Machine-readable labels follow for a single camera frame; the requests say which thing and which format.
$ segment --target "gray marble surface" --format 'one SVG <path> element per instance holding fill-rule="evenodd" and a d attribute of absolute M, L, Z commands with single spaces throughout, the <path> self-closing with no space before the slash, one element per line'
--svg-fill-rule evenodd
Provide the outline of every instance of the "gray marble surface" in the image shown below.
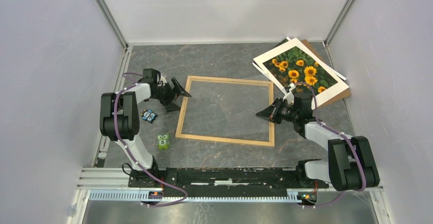
<path fill-rule="evenodd" d="M 251 62 L 254 57 L 272 49 L 274 45 L 275 43 L 134 46 L 128 71 L 141 73 L 143 68 L 154 68 L 168 78 L 176 77 L 181 85 L 185 85 L 188 75 L 266 80 Z M 329 63 L 322 44 L 317 42 L 312 45 L 325 62 Z M 274 98 L 277 97 L 282 97 L 282 93 L 274 87 Z M 257 107 L 254 97 L 236 96 L 232 100 L 250 104 L 254 109 Z M 181 102 L 182 99 L 175 101 L 179 106 Z M 167 113 L 159 101 L 155 100 L 141 103 L 138 108 L 152 109 L 158 114 L 153 124 L 141 121 L 139 134 L 159 167 L 288 167 L 295 166 L 303 159 L 327 159 L 326 150 L 299 136 L 292 125 L 285 121 L 275 125 L 274 147 L 241 145 L 176 138 L 178 111 Z M 202 116 L 212 119 L 206 111 Z M 320 109 L 318 116 L 333 128 L 353 134 L 343 101 Z M 171 144 L 169 149 L 162 151 L 157 148 L 156 136 L 165 133 L 170 135 Z M 110 143 L 105 167 L 120 167 L 125 162 L 128 162 L 128 158 L 121 148 Z"/>
<path fill-rule="evenodd" d="M 193 81 L 190 94 L 183 134 L 269 141 L 269 123 L 255 116 L 269 106 L 268 87 Z"/>

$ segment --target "metal bar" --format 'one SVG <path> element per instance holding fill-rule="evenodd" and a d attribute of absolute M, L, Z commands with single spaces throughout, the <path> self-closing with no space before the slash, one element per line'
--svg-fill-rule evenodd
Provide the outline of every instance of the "metal bar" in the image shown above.
<path fill-rule="evenodd" d="M 116 35 L 117 40 L 123 46 L 123 48 L 128 47 L 128 43 L 126 39 L 124 38 L 119 26 L 117 25 L 116 21 L 114 20 L 113 15 L 111 14 L 110 10 L 108 9 L 107 4 L 104 0 L 95 0 L 98 4 L 100 10 L 102 11 L 102 14 L 104 15 L 105 19 L 107 20 L 108 24 L 110 25 L 111 29 L 113 30 L 114 34 Z"/>
<path fill-rule="evenodd" d="M 370 192 L 370 196 L 379 224 L 392 224 L 393 222 L 385 202 L 384 192 Z"/>
<path fill-rule="evenodd" d="M 163 197 L 158 200 L 150 197 L 149 190 L 91 190 L 89 200 L 92 201 L 176 201 L 181 197 Z M 300 203 L 297 199 L 298 192 L 287 191 L 284 197 L 188 197 L 185 202 L 231 202 L 231 203 Z"/>
<path fill-rule="evenodd" d="M 75 196 L 71 207 L 71 213 L 66 220 L 66 224 L 81 224 L 83 222 L 87 202 L 89 201 L 89 196 L 89 190 L 75 191 Z"/>
<path fill-rule="evenodd" d="M 149 190 L 158 191 L 161 188 L 130 188 L 128 187 L 129 176 L 125 174 L 121 168 L 83 168 L 80 179 L 78 180 L 77 189 L 93 189 L 93 190 Z M 292 188 L 287 191 L 293 192 L 312 192 L 312 188 Z M 332 186 L 329 188 L 319 188 L 318 191 L 337 192 Z M 381 186 L 367 188 L 365 191 L 382 192 Z"/>
<path fill-rule="evenodd" d="M 343 8 L 341 9 L 341 12 L 339 13 L 337 19 L 334 22 L 334 25 L 332 26 L 331 30 L 329 31 L 328 36 L 325 39 L 325 45 L 329 45 L 332 39 L 335 37 L 335 34 L 337 33 L 338 29 L 340 28 L 341 24 L 343 23 L 344 19 L 346 18 L 347 13 L 349 12 L 350 8 L 352 8 L 353 2 L 355 0 L 346 0 L 346 3 L 344 4 Z"/>
<path fill-rule="evenodd" d="M 123 55 L 122 61 L 119 65 L 119 69 L 117 72 L 117 76 L 114 82 L 114 87 L 113 87 L 113 92 L 116 92 L 118 90 L 120 90 L 121 88 L 123 88 L 123 85 L 125 83 L 125 78 L 122 76 L 122 74 L 124 72 L 126 72 L 128 70 L 128 66 L 129 66 L 129 61 L 131 59 L 131 54 L 132 54 L 132 48 L 133 46 L 130 46 L 127 48 L 125 54 Z M 101 133 L 98 133 L 98 139 L 97 141 L 98 143 L 98 147 L 95 149 L 95 153 L 94 153 L 94 161 L 93 161 L 93 166 L 96 165 L 98 159 L 103 159 L 105 158 L 104 153 L 106 153 L 108 151 L 108 146 L 110 145 L 110 139 L 106 136 L 102 136 Z"/>

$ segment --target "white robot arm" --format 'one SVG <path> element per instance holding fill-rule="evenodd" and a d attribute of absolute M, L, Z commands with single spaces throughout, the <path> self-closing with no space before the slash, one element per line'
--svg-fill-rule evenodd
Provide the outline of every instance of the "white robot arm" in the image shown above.
<path fill-rule="evenodd" d="M 379 174 L 367 138 L 336 134 L 334 129 L 313 116 L 312 95 L 302 92 L 292 94 L 294 88 L 295 85 L 291 84 L 283 99 L 276 99 L 256 116 L 274 123 L 281 123 L 283 120 L 292 122 L 295 131 L 302 137 L 328 151 L 328 162 L 299 161 L 297 171 L 300 177 L 331 183 L 338 191 L 361 189 L 363 181 L 366 187 L 377 186 Z"/>
<path fill-rule="evenodd" d="M 150 98 L 158 99 L 163 104 L 167 111 L 180 110 L 180 107 L 175 105 L 173 101 L 178 96 L 191 95 L 172 78 L 174 87 L 161 76 L 161 73 L 154 69 L 144 69 L 143 78 L 132 88 L 127 89 L 120 95 L 118 107 L 114 107 L 114 99 L 116 93 L 104 93 L 101 96 L 101 117 L 100 130 L 104 136 L 108 136 L 110 140 L 119 145 L 131 161 L 132 168 L 141 170 L 137 162 L 145 169 L 151 169 L 153 166 L 153 156 L 147 151 L 143 141 L 138 135 L 139 118 L 137 104 L 148 101 Z M 123 140 L 122 143 L 116 136 L 114 128 L 114 110 L 117 113 L 117 126 L 119 134 Z"/>

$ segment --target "metal frame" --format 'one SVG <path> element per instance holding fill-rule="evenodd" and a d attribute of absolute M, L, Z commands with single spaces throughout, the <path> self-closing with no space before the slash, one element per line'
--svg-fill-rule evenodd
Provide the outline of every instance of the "metal frame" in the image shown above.
<path fill-rule="evenodd" d="M 128 47 L 126 52 L 123 55 L 122 61 L 119 65 L 115 82 L 113 84 L 113 89 L 112 89 L 113 92 L 116 92 L 121 88 L 123 88 L 123 85 L 125 83 L 125 78 L 122 76 L 122 74 L 128 70 L 129 60 L 131 59 L 133 47 L 134 46 Z M 103 136 L 101 133 L 99 133 L 99 131 L 98 131 L 97 141 L 98 141 L 97 148 L 95 149 L 94 156 L 93 156 L 94 158 L 93 166 L 96 166 L 98 160 L 104 160 L 107 157 L 108 146 L 110 144 L 110 140 L 108 139 L 108 137 Z"/>
<path fill-rule="evenodd" d="M 326 39 L 324 41 L 325 45 L 329 45 L 329 43 L 335 37 L 335 34 L 337 33 L 337 31 L 340 28 L 341 24 L 343 23 L 344 19 L 346 18 L 347 13 L 349 12 L 350 8 L 352 8 L 354 1 L 355 0 L 346 0 L 346 2 L 344 3 L 344 6 L 341 9 L 341 12 L 339 13 L 337 19 L 334 22 L 334 25 L 332 26 L 331 30 L 329 31 L 328 36 L 326 37 Z"/>
<path fill-rule="evenodd" d="M 104 15 L 105 19 L 107 20 L 108 24 L 110 25 L 111 29 L 113 30 L 114 34 L 116 35 L 117 40 L 123 46 L 123 48 L 128 48 L 128 43 L 126 39 L 124 38 L 119 26 L 117 25 L 116 21 L 114 20 L 113 15 L 111 14 L 110 10 L 108 9 L 107 4 L 104 0 L 95 0 L 98 4 L 102 14 Z"/>
<path fill-rule="evenodd" d="M 86 212 L 87 202 L 89 201 L 90 190 L 76 190 L 72 202 L 70 216 L 66 224 L 81 224 Z"/>
<path fill-rule="evenodd" d="M 387 205 L 385 192 L 370 192 L 370 196 L 379 224 L 394 223 L 391 218 L 391 212 Z"/>
<path fill-rule="evenodd" d="M 131 188 L 128 187 L 129 176 L 121 168 L 83 168 L 80 179 L 78 180 L 78 190 L 142 190 L 142 191 L 159 191 L 162 188 Z M 289 188 L 288 191 L 312 192 L 313 188 Z M 319 192 L 337 192 L 332 186 L 329 188 L 320 188 Z M 384 192 L 379 185 L 374 188 L 366 188 L 367 192 Z"/>
<path fill-rule="evenodd" d="M 92 201 L 133 201 L 154 202 L 150 197 L 150 190 L 90 190 L 89 200 Z M 185 202 L 211 202 L 211 203 L 301 203 L 297 200 L 298 192 L 287 191 L 285 197 L 187 197 Z M 181 197 L 164 197 L 161 201 L 176 201 Z"/>
<path fill-rule="evenodd" d="M 249 44 L 249 43 L 278 43 L 283 37 L 271 38 L 266 40 L 213 40 L 213 41 L 173 41 L 173 42 L 132 42 L 129 46 L 148 46 L 148 45 L 176 45 L 176 44 Z M 309 39 L 309 41 L 323 41 L 323 39 Z"/>

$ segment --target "green leaves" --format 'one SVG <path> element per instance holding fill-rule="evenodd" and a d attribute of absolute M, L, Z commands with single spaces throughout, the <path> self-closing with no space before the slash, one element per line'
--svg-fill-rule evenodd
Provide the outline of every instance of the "green leaves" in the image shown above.
<path fill-rule="evenodd" d="M 329 87 L 329 84 L 328 84 L 328 82 L 326 82 L 326 80 L 321 80 L 320 84 L 322 84 L 325 87 Z"/>

